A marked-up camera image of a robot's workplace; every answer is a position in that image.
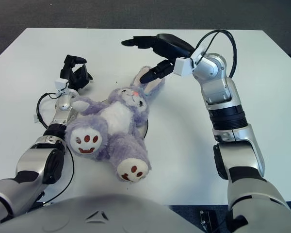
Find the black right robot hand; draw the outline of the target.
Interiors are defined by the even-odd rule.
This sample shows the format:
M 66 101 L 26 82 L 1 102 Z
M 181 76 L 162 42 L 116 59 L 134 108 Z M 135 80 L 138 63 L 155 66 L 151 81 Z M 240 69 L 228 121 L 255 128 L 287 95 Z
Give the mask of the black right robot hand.
M 187 58 L 194 50 L 189 43 L 168 33 L 160 33 L 156 36 L 134 36 L 132 39 L 122 41 L 121 44 L 127 47 L 137 46 L 139 49 L 152 48 L 155 54 L 165 58 L 141 76 L 140 83 L 142 84 L 169 75 L 174 70 L 176 59 Z

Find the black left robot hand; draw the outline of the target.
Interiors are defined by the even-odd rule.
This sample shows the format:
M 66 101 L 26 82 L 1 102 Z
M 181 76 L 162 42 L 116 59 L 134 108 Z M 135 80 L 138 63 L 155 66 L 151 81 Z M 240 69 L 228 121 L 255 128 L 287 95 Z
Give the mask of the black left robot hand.
M 78 91 L 83 89 L 93 77 L 87 72 L 87 60 L 81 57 L 67 55 L 60 78 L 68 80 L 68 88 Z

